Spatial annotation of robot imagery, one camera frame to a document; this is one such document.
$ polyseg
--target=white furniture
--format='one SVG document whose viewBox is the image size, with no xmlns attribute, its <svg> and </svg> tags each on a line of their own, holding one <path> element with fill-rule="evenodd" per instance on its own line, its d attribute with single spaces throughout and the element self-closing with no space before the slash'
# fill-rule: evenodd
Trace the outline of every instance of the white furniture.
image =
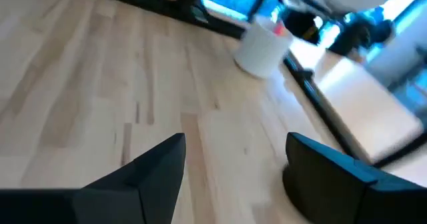
<svg viewBox="0 0 427 224">
<path fill-rule="evenodd" d="M 234 60 L 246 72 L 256 77 L 268 78 L 278 69 L 289 51 L 292 34 L 274 34 L 276 24 L 266 17 L 256 16 L 244 34 Z"/>
<path fill-rule="evenodd" d="M 385 171 L 413 183 L 427 187 L 427 146 L 384 168 Z"/>
<path fill-rule="evenodd" d="M 422 124 L 360 64 L 295 39 L 291 52 L 374 163 L 408 144 Z"/>
</svg>

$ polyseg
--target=red object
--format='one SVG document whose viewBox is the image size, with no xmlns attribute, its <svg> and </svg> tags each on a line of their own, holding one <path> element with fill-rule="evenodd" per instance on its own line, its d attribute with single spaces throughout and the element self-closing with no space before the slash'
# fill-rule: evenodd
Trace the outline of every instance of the red object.
<svg viewBox="0 0 427 224">
<path fill-rule="evenodd" d="M 285 24 L 283 21 L 278 21 L 274 27 L 273 33 L 279 36 L 284 36 L 286 33 Z"/>
</svg>

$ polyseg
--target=wooden floor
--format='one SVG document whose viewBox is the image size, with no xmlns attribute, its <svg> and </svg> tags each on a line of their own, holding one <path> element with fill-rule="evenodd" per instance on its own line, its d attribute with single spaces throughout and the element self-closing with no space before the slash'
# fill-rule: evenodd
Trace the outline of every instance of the wooden floor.
<svg viewBox="0 0 427 224">
<path fill-rule="evenodd" d="M 183 131 L 174 223 L 304 223 L 286 133 L 334 143 L 289 73 L 246 75 L 237 46 L 114 0 L 0 0 L 0 187 L 82 187 Z"/>
</svg>

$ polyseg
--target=white table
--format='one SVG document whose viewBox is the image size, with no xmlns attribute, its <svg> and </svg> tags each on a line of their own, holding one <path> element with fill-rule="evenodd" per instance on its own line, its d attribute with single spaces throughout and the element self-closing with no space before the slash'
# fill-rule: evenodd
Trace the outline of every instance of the white table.
<svg viewBox="0 0 427 224">
<path fill-rule="evenodd" d="M 395 152 L 422 132 L 422 124 L 361 64 L 299 39 L 291 52 L 359 142 L 368 161 Z"/>
</svg>

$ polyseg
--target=white cup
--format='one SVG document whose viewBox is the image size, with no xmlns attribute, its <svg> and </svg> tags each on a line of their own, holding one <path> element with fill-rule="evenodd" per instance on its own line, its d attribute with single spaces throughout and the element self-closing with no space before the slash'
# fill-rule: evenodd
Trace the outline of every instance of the white cup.
<svg viewBox="0 0 427 224">
<path fill-rule="evenodd" d="M 244 71 L 268 78 L 282 63 L 293 37 L 289 31 L 286 36 L 276 35 L 273 32 L 275 26 L 270 19 L 256 16 L 234 53 L 234 60 Z"/>
</svg>

